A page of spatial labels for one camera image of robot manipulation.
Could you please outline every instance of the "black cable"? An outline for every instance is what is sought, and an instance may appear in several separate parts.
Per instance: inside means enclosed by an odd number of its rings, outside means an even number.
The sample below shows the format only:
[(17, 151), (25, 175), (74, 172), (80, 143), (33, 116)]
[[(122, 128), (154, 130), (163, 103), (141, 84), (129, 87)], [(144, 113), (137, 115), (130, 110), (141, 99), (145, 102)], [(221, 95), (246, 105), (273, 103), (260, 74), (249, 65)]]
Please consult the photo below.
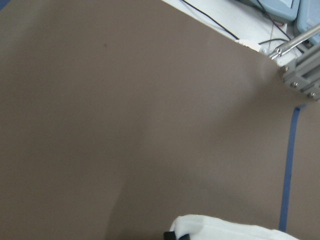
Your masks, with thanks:
[(211, 19), (213, 22), (215, 22), (218, 26), (220, 26), (221, 28), (223, 28), (228, 34), (230, 34), (231, 36), (233, 36), (236, 40), (239, 40), (240, 38), (237, 37), (235, 34), (233, 34), (231, 31), (229, 31), (227, 28), (225, 28), (224, 26), (222, 26), (219, 22), (217, 22), (216, 20), (214, 20), (211, 16), (209, 16), (208, 14), (206, 14), (205, 12), (201, 11), (200, 9), (196, 8), (195, 6), (191, 5), (189, 2), (185, 1), (185, 0), (181, 0), (182, 2), (184, 2), (185, 4), (189, 5), (190, 7), (192, 7), (193, 9), (197, 10), (198, 12), (202, 13), (203, 15), (207, 16), (209, 19)]
[[(258, 2), (258, 4), (261, 6), (262, 10), (264, 11), (264, 13), (267, 15), (267, 17), (271, 20), (271, 22), (289, 39), (291, 40), (291, 37), (289, 37), (289, 35), (283, 31), (276, 23), (275, 21), (271, 18), (271, 16), (269, 15), (269, 13), (267, 12), (267, 10), (265, 9), (265, 7), (261, 4), (260, 0), (256, 0)], [(302, 51), (298, 46), (296, 46), (296, 48), (300, 51), (300, 53), (304, 53), (304, 51)]]
[(265, 40), (265, 41), (262, 41), (262, 42), (259, 42), (258, 44), (261, 45), (261, 44), (266, 44), (266, 43), (269, 43), (269, 42), (272, 42), (272, 41), (284, 41), (284, 42), (288, 42), (288, 40), (284, 39), (284, 38), (272, 38), (272, 39), (269, 39), (269, 40)]

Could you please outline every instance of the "screw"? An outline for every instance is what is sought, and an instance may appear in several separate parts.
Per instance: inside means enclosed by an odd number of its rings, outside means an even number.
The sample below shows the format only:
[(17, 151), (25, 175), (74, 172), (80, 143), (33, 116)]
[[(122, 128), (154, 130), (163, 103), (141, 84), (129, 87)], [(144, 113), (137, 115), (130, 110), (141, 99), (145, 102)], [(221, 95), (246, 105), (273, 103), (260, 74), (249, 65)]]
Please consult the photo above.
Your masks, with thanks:
[(296, 88), (299, 86), (299, 83), (297, 83), (296, 81), (294, 81), (294, 82), (292, 82), (292, 83), (290, 84), (290, 86), (291, 86), (292, 88), (296, 89)]
[(312, 91), (312, 92), (309, 92), (307, 96), (308, 98), (313, 98), (315, 95), (316, 93)]

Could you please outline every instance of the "blue painter's tape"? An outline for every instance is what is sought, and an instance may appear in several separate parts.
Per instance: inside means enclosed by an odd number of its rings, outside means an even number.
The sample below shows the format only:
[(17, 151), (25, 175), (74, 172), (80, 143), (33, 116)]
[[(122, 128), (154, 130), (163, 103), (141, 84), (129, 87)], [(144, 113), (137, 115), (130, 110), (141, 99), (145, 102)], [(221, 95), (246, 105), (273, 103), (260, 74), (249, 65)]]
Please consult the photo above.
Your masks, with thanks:
[(0, 0), (0, 10), (3, 9), (8, 2), (10, 2), (10, 0)]
[(294, 162), (294, 151), (295, 151), (298, 119), (299, 119), (300, 111), (305, 107), (306, 105), (297, 106), (293, 111), (292, 119), (291, 119), (288, 150), (286, 154), (286, 163), (285, 163), (280, 221), (279, 221), (279, 230), (282, 232), (286, 232), (287, 230), (291, 176), (292, 176), (292, 168), (293, 168), (293, 162)]

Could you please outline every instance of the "metal rod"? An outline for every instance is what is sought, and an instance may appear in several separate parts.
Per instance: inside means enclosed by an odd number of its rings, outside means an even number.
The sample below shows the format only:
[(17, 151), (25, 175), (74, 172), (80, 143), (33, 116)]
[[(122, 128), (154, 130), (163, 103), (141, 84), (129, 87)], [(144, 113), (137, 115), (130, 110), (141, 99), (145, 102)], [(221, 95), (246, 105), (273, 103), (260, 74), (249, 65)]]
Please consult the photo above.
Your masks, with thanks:
[(288, 42), (285, 42), (274, 49), (272, 53), (268, 56), (271, 59), (275, 59), (276, 57), (281, 57), (282, 55), (289, 52), (291, 49), (302, 43), (303, 41), (307, 40), (308, 38), (312, 37), (313, 35), (320, 32), (320, 23), (315, 25), (314, 27), (310, 28), (308, 31), (296, 36), (295, 38), (291, 39)]

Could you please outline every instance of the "white towel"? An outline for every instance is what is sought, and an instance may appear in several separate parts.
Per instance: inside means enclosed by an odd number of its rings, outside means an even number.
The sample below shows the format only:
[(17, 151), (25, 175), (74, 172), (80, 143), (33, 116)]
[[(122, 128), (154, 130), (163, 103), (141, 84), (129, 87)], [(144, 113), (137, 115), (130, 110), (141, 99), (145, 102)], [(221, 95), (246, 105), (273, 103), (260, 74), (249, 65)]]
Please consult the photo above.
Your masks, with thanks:
[(179, 216), (170, 231), (174, 231), (177, 239), (189, 234), (190, 240), (297, 240), (278, 230), (203, 215)]

